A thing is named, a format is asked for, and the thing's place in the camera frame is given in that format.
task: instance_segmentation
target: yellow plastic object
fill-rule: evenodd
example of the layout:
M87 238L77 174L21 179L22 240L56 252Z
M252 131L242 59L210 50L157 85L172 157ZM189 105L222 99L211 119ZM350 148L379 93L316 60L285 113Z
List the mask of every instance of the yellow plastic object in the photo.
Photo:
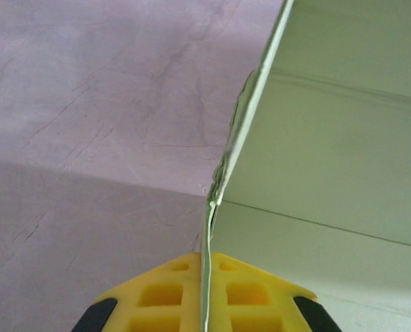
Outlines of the yellow plastic object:
M97 298L118 300L102 332L197 332L201 256L181 256Z
M311 332L294 297L311 291L242 261L212 253L209 332Z

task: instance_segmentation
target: black rubber edge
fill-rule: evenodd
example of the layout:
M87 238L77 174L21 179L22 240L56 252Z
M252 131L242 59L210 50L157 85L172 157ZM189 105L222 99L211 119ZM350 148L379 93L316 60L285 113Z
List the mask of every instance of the black rubber edge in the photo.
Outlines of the black rubber edge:
M296 305L312 332L342 332L328 312L319 303L306 297L294 297Z
M71 332L101 332L117 303L118 300L111 297L92 304Z

